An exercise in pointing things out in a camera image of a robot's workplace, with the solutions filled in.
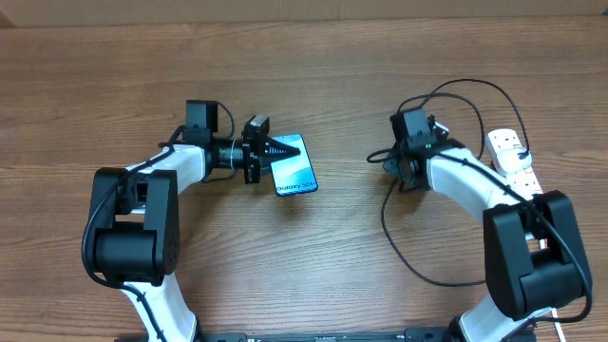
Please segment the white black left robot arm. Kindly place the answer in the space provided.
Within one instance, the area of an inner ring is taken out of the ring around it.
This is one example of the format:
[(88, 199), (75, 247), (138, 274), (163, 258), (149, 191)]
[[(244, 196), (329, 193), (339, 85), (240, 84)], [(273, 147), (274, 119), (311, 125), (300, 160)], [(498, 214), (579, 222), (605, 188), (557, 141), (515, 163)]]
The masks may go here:
[(103, 167), (93, 179), (81, 256), (87, 275), (131, 300), (148, 341), (201, 341), (204, 334), (189, 310), (175, 270), (180, 255), (179, 195), (208, 182), (214, 169), (244, 174), (257, 183), (273, 162), (304, 150), (269, 137), (270, 121), (255, 115), (240, 138), (218, 136), (218, 101), (189, 100), (186, 118), (160, 153), (124, 168)]

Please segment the Samsung Galaxy smartphone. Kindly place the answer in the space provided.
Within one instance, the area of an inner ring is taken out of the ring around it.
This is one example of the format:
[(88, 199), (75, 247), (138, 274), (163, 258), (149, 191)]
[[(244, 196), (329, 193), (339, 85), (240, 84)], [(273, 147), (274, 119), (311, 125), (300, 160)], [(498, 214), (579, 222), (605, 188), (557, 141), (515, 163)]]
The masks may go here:
[(286, 197), (316, 191), (318, 184), (303, 137), (300, 134), (292, 134), (277, 136), (275, 140), (296, 147), (300, 152), (297, 156), (270, 164), (275, 193), (279, 197)]

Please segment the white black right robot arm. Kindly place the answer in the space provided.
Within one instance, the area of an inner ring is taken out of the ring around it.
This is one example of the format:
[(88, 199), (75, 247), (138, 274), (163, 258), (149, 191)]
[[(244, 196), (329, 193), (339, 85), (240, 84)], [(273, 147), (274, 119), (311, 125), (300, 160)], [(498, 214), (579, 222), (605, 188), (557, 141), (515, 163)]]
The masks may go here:
[(446, 327), (407, 328), (407, 341), (533, 341), (534, 325), (584, 298), (592, 277), (570, 199), (560, 191), (531, 194), (485, 166), (421, 108), (390, 117), (395, 144), (384, 167), (411, 190), (433, 190), (459, 203), (484, 229), (487, 295)]

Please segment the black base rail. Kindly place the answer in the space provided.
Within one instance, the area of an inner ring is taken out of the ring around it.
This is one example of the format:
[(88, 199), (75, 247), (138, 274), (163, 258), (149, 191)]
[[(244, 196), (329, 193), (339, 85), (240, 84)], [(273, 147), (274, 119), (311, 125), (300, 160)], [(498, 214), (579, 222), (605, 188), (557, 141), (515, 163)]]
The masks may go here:
[(333, 332), (247, 335), (243, 332), (195, 334), (203, 342), (442, 342), (447, 328), (408, 328), (402, 332)]

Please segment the white USB charger plug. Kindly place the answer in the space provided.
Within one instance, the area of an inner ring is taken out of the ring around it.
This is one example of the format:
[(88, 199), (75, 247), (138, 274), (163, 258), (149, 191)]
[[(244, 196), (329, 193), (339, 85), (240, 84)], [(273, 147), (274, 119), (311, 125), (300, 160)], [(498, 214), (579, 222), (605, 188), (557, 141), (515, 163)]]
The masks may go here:
[(502, 175), (518, 173), (532, 164), (531, 154), (521, 146), (499, 151), (496, 159), (498, 171)]

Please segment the white power strip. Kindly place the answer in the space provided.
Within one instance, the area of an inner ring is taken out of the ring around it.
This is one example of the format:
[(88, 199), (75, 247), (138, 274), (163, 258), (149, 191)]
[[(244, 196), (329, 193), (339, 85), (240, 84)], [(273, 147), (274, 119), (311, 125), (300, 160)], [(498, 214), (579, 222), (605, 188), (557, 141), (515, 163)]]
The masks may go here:
[(485, 139), (492, 163), (499, 175), (531, 197), (541, 194), (541, 185), (532, 168), (532, 155), (526, 151), (513, 129), (502, 128), (490, 131)]

